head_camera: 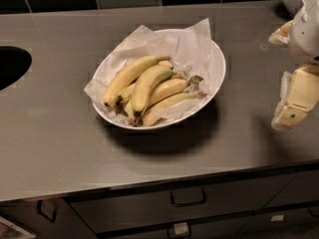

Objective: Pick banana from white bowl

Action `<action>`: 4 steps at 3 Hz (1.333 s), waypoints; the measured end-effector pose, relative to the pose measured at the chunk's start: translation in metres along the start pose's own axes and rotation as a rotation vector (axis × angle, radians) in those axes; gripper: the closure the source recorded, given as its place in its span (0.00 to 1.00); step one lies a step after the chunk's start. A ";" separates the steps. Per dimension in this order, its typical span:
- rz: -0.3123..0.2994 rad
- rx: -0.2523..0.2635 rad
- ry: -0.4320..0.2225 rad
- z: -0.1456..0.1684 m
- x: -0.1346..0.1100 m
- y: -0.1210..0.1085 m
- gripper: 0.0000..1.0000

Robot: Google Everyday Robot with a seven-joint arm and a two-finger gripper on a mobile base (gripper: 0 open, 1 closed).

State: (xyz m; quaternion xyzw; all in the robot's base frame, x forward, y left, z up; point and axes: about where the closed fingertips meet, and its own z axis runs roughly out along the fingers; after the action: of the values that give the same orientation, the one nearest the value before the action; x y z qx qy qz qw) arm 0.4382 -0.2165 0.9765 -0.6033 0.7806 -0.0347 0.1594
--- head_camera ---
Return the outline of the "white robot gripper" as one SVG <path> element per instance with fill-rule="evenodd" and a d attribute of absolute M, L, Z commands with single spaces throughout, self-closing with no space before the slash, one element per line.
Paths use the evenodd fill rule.
<path fill-rule="evenodd" d="M 287 46 L 289 54 L 303 64 L 319 64 L 319 0 L 301 0 L 293 21 L 275 30 L 268 42 Z M 285 131 L 299 125 L 319 102 L 319 67 L 304 65 L 281 79 L 280 102 L 271 125 Z"/>

